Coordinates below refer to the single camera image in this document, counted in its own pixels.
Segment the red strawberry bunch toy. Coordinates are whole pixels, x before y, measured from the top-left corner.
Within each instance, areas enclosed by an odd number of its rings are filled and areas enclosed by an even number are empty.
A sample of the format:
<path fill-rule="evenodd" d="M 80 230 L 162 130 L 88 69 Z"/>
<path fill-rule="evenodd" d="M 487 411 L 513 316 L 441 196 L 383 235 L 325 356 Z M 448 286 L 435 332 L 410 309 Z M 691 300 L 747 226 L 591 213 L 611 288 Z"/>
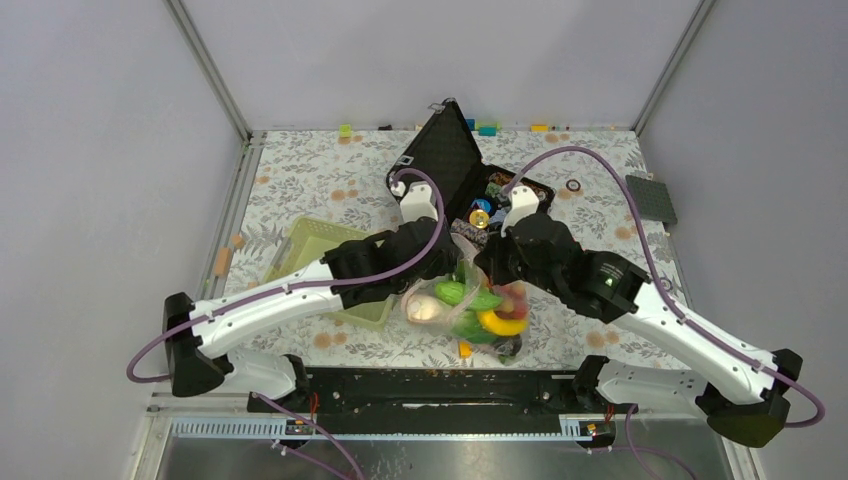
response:
<path fill-rule="evenodd" d="M 529 304 L 527 302 L 526 287 L 522 282 L 494 286 L 494 292 L 502 298 L 502 302 L 495 309 L 499 317 L 522 319 L 527 316 Z"/>

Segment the white green leek toy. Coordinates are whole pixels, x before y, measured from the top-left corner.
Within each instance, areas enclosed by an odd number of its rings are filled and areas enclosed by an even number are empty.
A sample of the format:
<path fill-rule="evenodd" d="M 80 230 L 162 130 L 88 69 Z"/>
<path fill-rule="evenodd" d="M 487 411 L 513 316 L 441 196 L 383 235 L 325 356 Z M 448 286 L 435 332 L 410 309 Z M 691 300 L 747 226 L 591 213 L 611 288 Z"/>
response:
<path fill-rule="evenodd" d="M 450 311 L 449 305 L 429 295 L 414 294 L 405 304 L 406 318 L 413 324 L 441 323 Z"/>

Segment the clear zip top bag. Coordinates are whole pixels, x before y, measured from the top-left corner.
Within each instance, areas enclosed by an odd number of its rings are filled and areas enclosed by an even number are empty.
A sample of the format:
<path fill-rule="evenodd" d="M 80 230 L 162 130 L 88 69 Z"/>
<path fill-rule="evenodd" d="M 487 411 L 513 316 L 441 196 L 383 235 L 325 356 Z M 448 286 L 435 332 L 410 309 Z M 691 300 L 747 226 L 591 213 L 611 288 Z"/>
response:
<path fill-rule="evenodd" d="M 462 356 L 477 350 L 509 365 L 522 354 L 530 328 L 525 284 L 492 284 L 474 263 L 475 245 L 456 233 L 451 239 L 461 253 L 454 270 L 416 282 L 401 297 L 401 311 L 408 323 L 457 340 Z"/>

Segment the yellow toy banana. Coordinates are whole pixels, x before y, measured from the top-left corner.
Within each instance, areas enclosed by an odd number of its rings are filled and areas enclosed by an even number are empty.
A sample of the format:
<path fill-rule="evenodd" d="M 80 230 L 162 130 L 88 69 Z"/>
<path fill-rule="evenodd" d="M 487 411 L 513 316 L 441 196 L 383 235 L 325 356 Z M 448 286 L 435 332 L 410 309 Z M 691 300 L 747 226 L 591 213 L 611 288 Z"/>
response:
<path fill-rule="evenodd" d="M 526 318 L 504 318 L 494 310 L 477 312 L 476 317 L 484 330 L 502 337 L 519 335 L 527 329 L 529 324 Z"/>

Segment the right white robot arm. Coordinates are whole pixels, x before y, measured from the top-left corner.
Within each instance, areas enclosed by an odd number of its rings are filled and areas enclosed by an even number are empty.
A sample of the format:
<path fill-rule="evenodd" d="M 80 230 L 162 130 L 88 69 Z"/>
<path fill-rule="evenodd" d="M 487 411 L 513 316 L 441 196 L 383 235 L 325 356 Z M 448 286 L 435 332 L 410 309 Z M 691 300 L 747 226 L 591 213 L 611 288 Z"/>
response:
<path fill-rule="evenodd" d="M 648 273 L 609 251 L 585 250 L 568 227 L 532 214 L 489 237 L 474 263 L 495 285 L 529 283 L 568 309 L 635 333 L 685 364 L 653 369 L 589 355 L 571 387 L 583 410 L 636 406 L 706 422 L 738 444 L 762 448 L 788 427 L 785 394 L 802 358 L 743 342 L 677 301 Z"/>

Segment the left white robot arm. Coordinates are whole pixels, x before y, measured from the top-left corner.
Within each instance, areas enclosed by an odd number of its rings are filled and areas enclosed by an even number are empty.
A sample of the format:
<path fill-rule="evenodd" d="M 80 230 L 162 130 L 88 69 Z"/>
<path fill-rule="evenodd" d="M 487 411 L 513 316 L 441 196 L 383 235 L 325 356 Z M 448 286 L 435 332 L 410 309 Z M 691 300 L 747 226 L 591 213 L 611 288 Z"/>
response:
<path fill-rule="evenodd" d="M 345 241 L 287 276 L 230 297 L 172 294 L 163 311 L 171 392 L 187 398 L 227 386 L 299 410 L 311 388 L 301 361 L 247 351 L 242 343 L 287 322 L 400 295 L 450 273 L 460 257 L 447 227 L 422 218 Z"/>

